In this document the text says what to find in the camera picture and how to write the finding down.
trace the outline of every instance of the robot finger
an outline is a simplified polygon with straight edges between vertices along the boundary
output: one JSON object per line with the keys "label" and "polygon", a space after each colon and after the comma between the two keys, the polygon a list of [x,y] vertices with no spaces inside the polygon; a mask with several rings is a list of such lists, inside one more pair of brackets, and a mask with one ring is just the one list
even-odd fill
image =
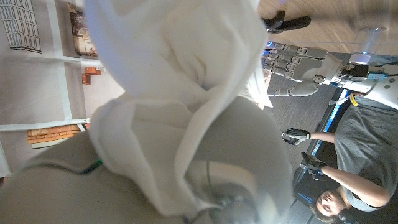
{"label": "robot finger", "polygon": [[293,54],[305,55],[307,49],[304,47],[294,46],[290,44],[282,44],[274,41],[267,42],[267,48],[275,49],[275,50],[283,50],[286,52],[290,52]]}

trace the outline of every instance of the woman's hair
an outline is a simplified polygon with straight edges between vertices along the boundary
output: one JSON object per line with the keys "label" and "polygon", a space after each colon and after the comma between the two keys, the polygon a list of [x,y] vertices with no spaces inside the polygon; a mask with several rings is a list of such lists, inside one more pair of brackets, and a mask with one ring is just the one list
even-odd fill
{"label": "woman's hair", "polygon": [[328,217],[328,216],[322,214],[317,208],[317,199],[318,199],[318,197],[313,201],[312,204],[310,204],[310,209],[317,219],[319,219],[325,223],[329,223],[329,224],[343,224],[344,223],[343,221],[341,221],[338,218],[337,215],[332,215],[332,216]]}

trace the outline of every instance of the black tool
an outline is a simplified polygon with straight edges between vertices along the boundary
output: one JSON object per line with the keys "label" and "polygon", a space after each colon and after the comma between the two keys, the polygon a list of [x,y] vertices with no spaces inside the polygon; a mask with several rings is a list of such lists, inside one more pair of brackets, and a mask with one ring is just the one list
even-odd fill
{"label": "black tool", "polygon": [[285,11],[278,11],[272,19],[262,19],[269,33],[279,34],[283,31],[304,28],[310,25],[311,17],[303,16],[298,19],[284,21]]}

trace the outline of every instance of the black object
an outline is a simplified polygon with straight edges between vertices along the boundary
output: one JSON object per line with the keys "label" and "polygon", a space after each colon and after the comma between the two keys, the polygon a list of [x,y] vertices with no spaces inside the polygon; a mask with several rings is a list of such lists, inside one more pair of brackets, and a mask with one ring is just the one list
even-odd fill
{"label": "black object", "polygon": [[366,77],[368,75],[369,65],[355,65],[354,68],[347,70],[343,69],[341,74],[346,79],[351,79],[353,77]]}
{"label": "black object", "polygon": [[311,174],[312,178],[314,180],[323,180],[321,168],[323,166],[327,166],[326,162],[322,162],[313,155],[309,155],[305,152],[301,152],[301,156],[303,157],[305,165],[308,168],[308,173]]}
{"label": "black object", "polygon": [[351,212],[349,212],[348,209],[343,209],[339,214],[338,214],[338,218],[343,221],[344,223],[349,223],[349,224],[355,224],[356,223],[356,219],[354,218],[354,216],[351,214]]}
{"label": "black object", "polygon": [[298,19],[284,21],[285,11],[278,11],[272,19],[262,19],[269,33],[279,34],[283,31],[304,28],[310,25],[311,17],[303,16]]}

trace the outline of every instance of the gray floor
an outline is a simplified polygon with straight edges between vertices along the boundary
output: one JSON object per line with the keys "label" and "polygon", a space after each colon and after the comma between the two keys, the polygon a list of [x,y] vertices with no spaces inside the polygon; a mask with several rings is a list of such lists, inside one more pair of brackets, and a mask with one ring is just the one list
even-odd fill
{"label": "gray floor", "polygon": [[[272,74],[269,90],[294,86],[296,83]],[[336,88],[333,86],[321,85],[319,90],[311,96],[271,97],[274,108],[264,108],[264,111],[275,119],[281,131],[285,131],[288,128],[315,131],[335,90]],[[284,143],[289,153],[289,161],[294,170],[302,160],[300,152],[307,151],[309,144],[310,141],[305,141],[298,146]]]}

